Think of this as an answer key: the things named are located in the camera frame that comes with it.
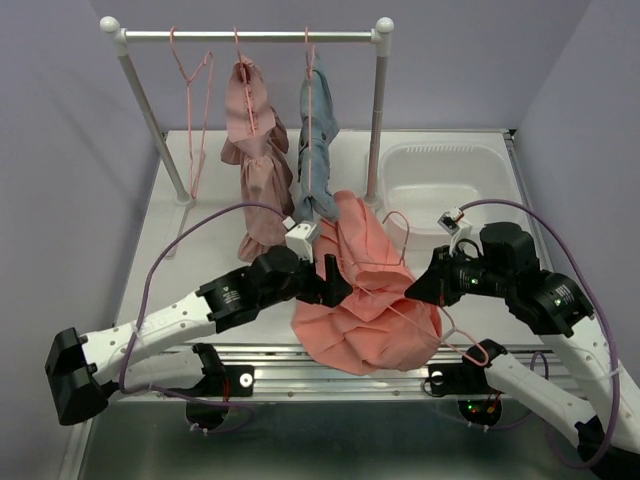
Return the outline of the coral pink skirt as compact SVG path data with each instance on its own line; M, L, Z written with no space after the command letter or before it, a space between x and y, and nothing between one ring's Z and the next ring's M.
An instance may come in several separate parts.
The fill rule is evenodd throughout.
M299 302L294 334L313 360L350 374L422 367L440 346L436 307L404 296L414 276L369 206L348 190L334 199L340 217L320 222L317 271L335 255L353 293L334 308Z

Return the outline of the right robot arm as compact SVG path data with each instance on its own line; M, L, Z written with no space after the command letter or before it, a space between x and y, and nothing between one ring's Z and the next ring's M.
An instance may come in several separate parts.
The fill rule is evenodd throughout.
M479 234L481 253L434 250L427 270L406 290L408 299L451 306L464 295L499 298L563 363L583 395L576 397L525 367L486 339L459 363L442 366L437 396L497 390L553 426L600 479L639 476L639 387L619 362L580 287L541 268L531 235L511 222Z

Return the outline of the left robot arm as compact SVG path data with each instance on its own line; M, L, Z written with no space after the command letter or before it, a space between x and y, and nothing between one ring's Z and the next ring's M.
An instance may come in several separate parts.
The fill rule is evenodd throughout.
M318 274L315 261L276 246L164 309L152 314L141 310L128 324L86 334L75 328L58 332L44 371L59 424L75 425L97 416L116 391L152 389L149 381L128 386L127 371L168 348L242 326L291 299L338 306L353 289L334 255L325 255L323 265L324 272Z

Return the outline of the dusty pink ruffled skirt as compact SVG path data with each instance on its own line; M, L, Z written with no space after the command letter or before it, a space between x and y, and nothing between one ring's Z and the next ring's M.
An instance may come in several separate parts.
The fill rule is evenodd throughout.
M227 138L221 161L240 168L240 191L246 234L238 258L252 262L269 248L285 243L282 220L294 213L290 187L293 174L285 126L271 106L266 84L253 60L244 56L253 99L256 136L250 133L239 63L233 67L225 93Z

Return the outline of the pink hanger with dusty skirt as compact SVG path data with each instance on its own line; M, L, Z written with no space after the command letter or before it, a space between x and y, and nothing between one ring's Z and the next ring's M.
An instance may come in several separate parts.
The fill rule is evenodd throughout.
M247 111L249 124L250 124L250 133L252 136L256 136L256 120L254 117L253 99L250 91L250 78L249 78L249 75L247 74L246 63L244 61L244 57L240 49L239 32L236 27L233 27L233 33L234 33L234 41L235 41L236 52L237 52L238 63L239 63L240 78L242 80L242 84L244 88L246 111Z

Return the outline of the pink hanger with blue garment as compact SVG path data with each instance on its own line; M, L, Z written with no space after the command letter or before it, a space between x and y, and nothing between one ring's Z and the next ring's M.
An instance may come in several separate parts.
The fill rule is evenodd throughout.
M317 88L316 85L316 46L310 40L310 30L308 27L304 30L305 59L306 59L306 81L307 81L307 176L306 181L302 184L303 193L309 197L313 189L313 176L315 159L318 158L316 151L316 143L314 137L314 98Z

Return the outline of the translucent white plastic bin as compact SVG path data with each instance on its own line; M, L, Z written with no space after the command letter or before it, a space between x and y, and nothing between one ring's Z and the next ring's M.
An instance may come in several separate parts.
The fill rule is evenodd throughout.
M388 149L379 166L384 208L404 214L392 220L410 226L417 244L444 230L438 219L454 206L480 199L519 201L520 191L506 155L471 141L404 143Z

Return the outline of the blue denim garment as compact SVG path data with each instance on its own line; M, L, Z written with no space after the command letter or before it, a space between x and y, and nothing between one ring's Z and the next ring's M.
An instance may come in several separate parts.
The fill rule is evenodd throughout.
M314 137L316 143L313 189L309 197L303 193L302 184L307 176L307 81L304 77L300 91L300 117L302 128L298 141L298 183L300 196L296 203L296 214L300 220L312 221L315 214L329 222L335 222L340 215L339 207L329 190L330 152L329 147L340 129L334 115L333 99L324 69L318 53L316 53L316 85L314 98Z

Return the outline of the white clothes rack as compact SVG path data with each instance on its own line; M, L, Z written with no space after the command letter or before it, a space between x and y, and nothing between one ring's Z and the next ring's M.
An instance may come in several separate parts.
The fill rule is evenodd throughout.
M195 204L200 177L204 167L205 148L203 146L188 146L189 156L189 178L182 180L177 170L177 166L168 149L165 138L159 129L154 113L146 97L144 89L140 83L135 67L129 55L128 46L136 41L166 41L175 44L180 40L192 41L234 41L234 33L231 32L181 32L176 28L168 31L132 31L120 25L111 16L106 16L100 21L100 29L114 44L116 55L119 59L124 74L130 84L131 90L141 109L144 120L153 137L156 150L163 162L166 172L175 189L176 209L173 215L173 226L168 230L170 238L176 238L184 231L184 223L189 210ZM391 51L391 37L394 31L394 23L391 19L383 17L379 19L376 26L368 33L365 32L312 32L310 40L316 45L318 42L324 43L371 43L376 47L376 70L374 84L374 101L371 122L371 141L368 157L368 172L366 178L367 202L373 202L376 198L377 172L379 160L379 142L381 136L381 121L383 112L383 101L385 93L386 70L388 58ZM294 43L304 44L303 32L239 32L240 47L246 42L269 42L269 43ZM296 203L301 190L298 183L298 172L293 173L293 182L290 193L296 213Z

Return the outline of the aluminium mounting rail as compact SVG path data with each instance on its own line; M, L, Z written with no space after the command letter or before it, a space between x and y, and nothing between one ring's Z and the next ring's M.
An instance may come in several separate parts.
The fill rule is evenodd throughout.
M421 384L429 370L459 363L450 349L440 350L427 365L407 371L378 370L351 375L311 359L299 345L233 345L215 347L225 367L254 368L248 402L412 401L425 399ZM130 366L125 386L187 388L202 378L202 363L191 349L172 349Z

